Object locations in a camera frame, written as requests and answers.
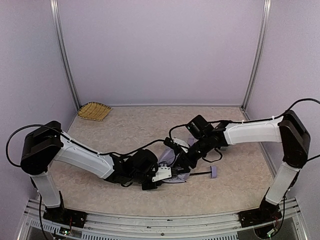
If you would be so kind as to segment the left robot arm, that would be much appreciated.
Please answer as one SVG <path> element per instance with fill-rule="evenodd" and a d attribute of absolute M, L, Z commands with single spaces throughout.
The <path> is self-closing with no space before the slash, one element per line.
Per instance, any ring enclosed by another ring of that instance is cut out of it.
<path fill-rule="evenodd" d="M 25 137 L 21 160 L 16 164 L 10 158 L 10 141 L 28 128 L 35 130 Z M 7 139 L 5 154 L 12 166 L 30 176 L 47 210 L 64 209 L 62 194 L 50 173 L 54 161 L 77 167 L 122 187 L 138 183 L 143 190 L 155 189 L 158 182 L 172 176 L 171 168 L 159 166 L 157 156 L 146 147 L 128 154 L 101 153 L 70 137 L 55 120 L 47 124 L 26 125 L 14 131 Z"/>

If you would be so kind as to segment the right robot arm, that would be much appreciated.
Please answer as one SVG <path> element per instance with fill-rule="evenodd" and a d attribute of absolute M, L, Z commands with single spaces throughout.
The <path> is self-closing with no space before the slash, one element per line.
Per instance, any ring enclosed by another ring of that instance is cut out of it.
<path fill-rule="evenodd" d="M 305 125 L 310 127 L 308 131 L 320 130 L 320 109 L 316 103 L 307 103 L 305 107 L 311 107 L 315 111 L 311 116 L 303 112 L 303 105 L 296 107 L 298 114 Z M 209 107 L 209 106 L 171 106 L 168 107 L 167 128 L 187 123 L 197 114 L 203 114 L 212 121 L 218 119 L 237 119 L 240 121 L 240 110 L 236 107 Z M 188 214 L 220 213 L 228 211 L 245 210 L 259 205 L 267 185 L 272 183 L 272 170 L 278 170 L 281 164 L 282 147 L 280 143 L 242 143 L 228 147 L 225 158 L 216 162 L 220 176 L 217 184 L 209 185 L 209 179 L 195 177 L 182 186 L 188 193 L 185 195 L 189 200 L 182 203 L 189 206 Z M 320 157 L 313 159 L 301 170 L 300 176 L 294 187 L 287 193 L 287 198 L 296 198 L 302 212 L 310 212 L 320 208 Z M 204 210 L 195 210 L 196 204 Z"/>

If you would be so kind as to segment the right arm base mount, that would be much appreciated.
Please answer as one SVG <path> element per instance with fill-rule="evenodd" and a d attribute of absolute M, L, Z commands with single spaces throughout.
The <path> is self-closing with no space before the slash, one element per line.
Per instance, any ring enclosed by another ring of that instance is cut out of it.
<path fill-rule="evenodd" d="M 276 219 L 281 219 L 282 213 L 277 209 L 269 210 L 255 208 L 239 212 L 238 217 L 241 227 L 246 228 L 275 221 Z"/>

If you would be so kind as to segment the lavender folding umbrella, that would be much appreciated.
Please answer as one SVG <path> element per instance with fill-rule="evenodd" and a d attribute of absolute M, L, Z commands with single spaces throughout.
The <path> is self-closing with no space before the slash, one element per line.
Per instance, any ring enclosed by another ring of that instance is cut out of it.
<path fill-rule="evenodd" d="M 214 160 L 206 159 L 207 154 L 214 150 L 219 154 L 220 161 L 223 154 L 218 147 L 212 146 L 204 139 L 194 142 L 190 146 L 180 139 L 170 139 L 166 137 L 164 140 L 166 150 L 158 159 L 158 165 L 166 165 L 171 169 L 171 177 L 163 179 L 162 182 L 167 184 L 178 184 L 186 182 L 191 174 L 191 170 L 197 166 L 198 160 L 202 159 L 207 163 L 214 163 Z"/>

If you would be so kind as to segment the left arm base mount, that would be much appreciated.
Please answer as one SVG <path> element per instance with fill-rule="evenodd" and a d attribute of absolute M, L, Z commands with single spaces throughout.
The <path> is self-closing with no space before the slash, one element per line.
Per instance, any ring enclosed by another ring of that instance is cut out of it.
<path fill-rule="evenodd" d="M 69 227 L 84 228 L 87 213 L 73 209 L 48 208 L 43 214 L 45 220 L 66 225 Z"/>

